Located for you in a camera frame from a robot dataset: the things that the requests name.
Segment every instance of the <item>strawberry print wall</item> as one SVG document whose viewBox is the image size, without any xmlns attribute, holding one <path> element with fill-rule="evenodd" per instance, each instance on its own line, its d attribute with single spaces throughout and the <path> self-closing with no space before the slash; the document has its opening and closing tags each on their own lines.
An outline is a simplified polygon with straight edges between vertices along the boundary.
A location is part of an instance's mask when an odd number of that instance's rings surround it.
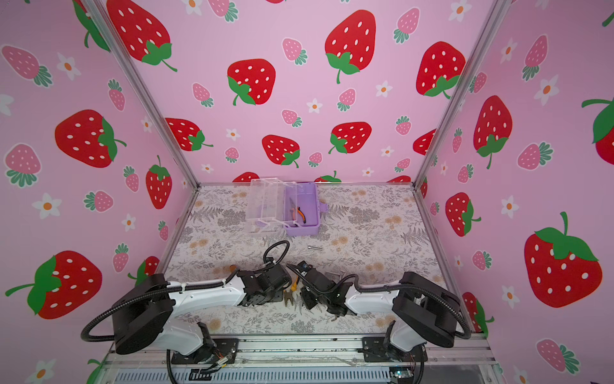
<svg viewBox="0 0 614 384">
<path fill-rule="evenodd" d="M 507 383 L 612 382 L 614 7 L 577 5 L 510 6 L 427 175 Z"/>
<path fill-rule="evenodd" d="M 11 1 L 0 36 L 2 382 L 91 383 L 110 343 L 81 329 L 155 270 L 190 189 L 80 2 Z"/>
<path fill-rule="evenodd" d="M 414 178 L 491 0 L 108 0 L 202 182 Z"/>
</svg>

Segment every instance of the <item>floral tablecloth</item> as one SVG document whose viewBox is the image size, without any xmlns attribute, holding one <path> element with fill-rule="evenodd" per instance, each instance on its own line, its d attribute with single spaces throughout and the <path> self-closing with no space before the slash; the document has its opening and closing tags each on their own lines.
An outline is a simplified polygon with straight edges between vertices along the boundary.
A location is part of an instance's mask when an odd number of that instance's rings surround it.
<svg viewBox="0 0 614 384">
<path fill-rule="evenodd" d="M 386 283 L 414 271 L 445 287 L 409 186 L 394 184 L 319 184 L 319 198 L 328 204 L 317 236 L 252 238 L 244 234 L 249 186 L 203 186 L 179 244 L 165 272 L 167 280 L 202 281 L 223 278 L 231 265 L 262 266 L 270 244 L 290 241 L 284 262 L 306 260 L 334 280 L 350 273 L 361 284 Z M 308 249 L 317 246 L 324 251 Z M 283 246 L 270 252 L 277 258 Z M 382 333 L 395 315 L 369 313 L 335 318 L 322 305 L 303 305 L 299 289 L 294 306 L 283 302 L 239 308 L 214 307 L 181 316 L 203 321 L 213 334 L 370 334 Z"/>
</svg>

